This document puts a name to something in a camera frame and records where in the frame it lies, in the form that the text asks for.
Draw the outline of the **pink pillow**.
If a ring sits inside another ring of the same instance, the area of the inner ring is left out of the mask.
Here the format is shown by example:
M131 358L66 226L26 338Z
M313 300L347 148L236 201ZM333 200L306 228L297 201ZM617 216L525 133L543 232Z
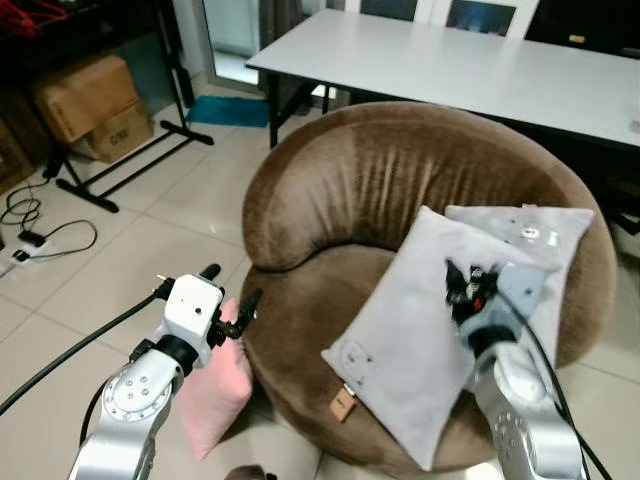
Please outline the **pink pillow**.
M212 348L209 364L188 375L175 401L196 460L205 460L250 402L252 372L241 340Z

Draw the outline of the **large grey pillow brown tag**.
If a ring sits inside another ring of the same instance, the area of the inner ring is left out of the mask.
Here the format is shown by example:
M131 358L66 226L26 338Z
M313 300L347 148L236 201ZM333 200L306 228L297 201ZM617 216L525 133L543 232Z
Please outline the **large grey pillow brown tag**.
M454 256L466 233L462 224L421 206L365 306L323 351L422 471L438 467L444 426L474 366L445 302L445 259L460 266Z

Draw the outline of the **grey pillow with round button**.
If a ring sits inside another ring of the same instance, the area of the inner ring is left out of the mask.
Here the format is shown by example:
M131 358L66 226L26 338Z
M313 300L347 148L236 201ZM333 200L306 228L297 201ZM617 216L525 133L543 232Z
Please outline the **grey pillow with round button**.
M602 329L603 302L580 285L579 247L594 223L581 207L448 206L445 218L467 228L456 261L462 268L526 266L544 271L529 324L557 367L588 352Z

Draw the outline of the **brown round velvet sofa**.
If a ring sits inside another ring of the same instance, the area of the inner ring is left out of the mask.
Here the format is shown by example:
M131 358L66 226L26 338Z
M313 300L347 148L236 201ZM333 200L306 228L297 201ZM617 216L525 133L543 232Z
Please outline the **brown round velvet sofa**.
M579 175L507 125L426 102L366 102L288 134L244 196L251 269L264 292L244 334L274 410L320 451L399 479L421 474L366 410L329 404L340 380L321 352L355 320L421 206L571 207L593 219L568 273L558 365L579 361L612 319L618 264L602 209Z

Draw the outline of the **blue floor mat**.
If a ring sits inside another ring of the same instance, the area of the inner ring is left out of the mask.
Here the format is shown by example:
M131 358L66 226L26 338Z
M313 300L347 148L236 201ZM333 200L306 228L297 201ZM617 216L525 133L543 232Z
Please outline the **blue floor mat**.
M186 118L192 123L252 128L265 128L270 122L264 100L216 95L197 97Z

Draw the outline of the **dark robot foot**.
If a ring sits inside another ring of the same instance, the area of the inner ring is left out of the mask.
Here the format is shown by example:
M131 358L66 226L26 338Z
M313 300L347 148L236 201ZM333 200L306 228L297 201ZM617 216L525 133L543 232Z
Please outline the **dark robot foot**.
M278 476L261 465L242 465L228 471L223 480L278 480Z

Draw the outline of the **small printed cardboard box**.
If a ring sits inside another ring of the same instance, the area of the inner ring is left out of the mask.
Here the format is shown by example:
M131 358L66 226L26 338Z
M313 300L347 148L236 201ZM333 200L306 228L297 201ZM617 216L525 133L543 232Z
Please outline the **small printed cardboard box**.
M150 116L141 101L97 125L84 137L88 155L100 163L115 163L152 138Z

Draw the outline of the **white power strip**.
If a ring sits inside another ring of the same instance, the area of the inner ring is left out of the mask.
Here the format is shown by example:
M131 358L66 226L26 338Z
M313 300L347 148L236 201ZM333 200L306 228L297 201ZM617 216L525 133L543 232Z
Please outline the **white power strip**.
M32 248L29 246L18 247L15 248L12 252L9 253L9 256L6 257L6 260L3 265L0 265L0 278L4 278L5 275L9 273L13 273L14 270L17 270L19 266L24 266L27 264L32 257Z

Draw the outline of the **white long table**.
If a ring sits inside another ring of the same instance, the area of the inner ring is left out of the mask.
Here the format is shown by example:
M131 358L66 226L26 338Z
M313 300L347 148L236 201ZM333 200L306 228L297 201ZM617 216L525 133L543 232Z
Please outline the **white long table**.
M639 60L602 52L326 9L247 65L640 145Z

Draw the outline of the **large cardboard box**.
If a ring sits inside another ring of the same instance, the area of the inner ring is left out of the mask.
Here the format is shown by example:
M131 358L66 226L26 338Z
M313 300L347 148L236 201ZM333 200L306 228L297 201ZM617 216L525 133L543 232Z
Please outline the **large cardboard box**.
M61 143L77 141L140 101L127 63L113 54L55 70L37 78L32 90L46 127Z

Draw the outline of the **white framed chair back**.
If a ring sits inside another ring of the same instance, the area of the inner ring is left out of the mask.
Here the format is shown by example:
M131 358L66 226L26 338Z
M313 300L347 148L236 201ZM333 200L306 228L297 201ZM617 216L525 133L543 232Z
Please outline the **white framed chair back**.
M344 0L344 12L372 15L407 22L430 18L435 0Z
M540 0L433 0L430 17L444 26L509 38L524 38Z

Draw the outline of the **black metal rack frame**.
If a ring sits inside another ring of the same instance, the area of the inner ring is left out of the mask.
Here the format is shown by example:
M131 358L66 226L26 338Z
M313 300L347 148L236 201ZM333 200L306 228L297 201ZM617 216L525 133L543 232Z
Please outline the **black metal rack frame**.
M56 187L81 198L95 206L109 212L119 212L118 202L111 200L115 192L120 191L134 180L151 172L170 157L178 155L191 145L215 145L214 137L210 134L193 131L188 123L188 108L195 105L195 91L189 77L188 70L180 64L180 40L178 31L177 14L175 14L172 0L93 0L90 6L76 10L70 14L69 19L64 20L64 26L55 28L56 32L63 33L64 37L70 36L72 26L97 26L114 22L113 31L102 35L105 44L125 44L133 38L141 38L146 35L156 37L159 44L160 63L163 64L166 87L169 95L174 100L175 118L177 122L169 119L157 119L160 136L143 143L123 159L106 166L101 172L91 177L81 178L72 165L72 159L76 152L70 151L67 146L55 146L50 159L46 161L42 169L42 177L51 180ZM133 161L145 156L157 146L164 146L169 140L177 140L168 150L152 157L148 163L138 166L134 172L119 179L118 183L110 186L100 193L92 191L93 184L109 178L116 170L127 166Z

